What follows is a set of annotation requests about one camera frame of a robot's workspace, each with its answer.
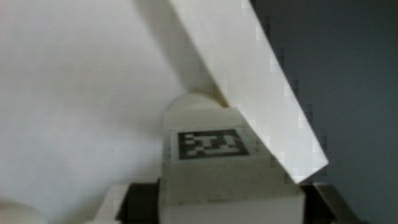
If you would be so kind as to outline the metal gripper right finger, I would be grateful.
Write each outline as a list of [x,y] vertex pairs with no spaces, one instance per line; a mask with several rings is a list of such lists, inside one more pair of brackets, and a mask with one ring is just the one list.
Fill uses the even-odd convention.
[[315,189],[335,215],[331,224],[370,224],[356,215],[338,188],[331,184],[317,183]]

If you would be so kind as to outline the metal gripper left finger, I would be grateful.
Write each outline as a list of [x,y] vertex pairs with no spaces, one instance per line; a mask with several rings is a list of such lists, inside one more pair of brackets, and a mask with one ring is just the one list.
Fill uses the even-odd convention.
[[114,185],[111,187],[91,224],[121,224],[121,221],[118,220],[118,213],[121,210],[127,192],[127,184]]

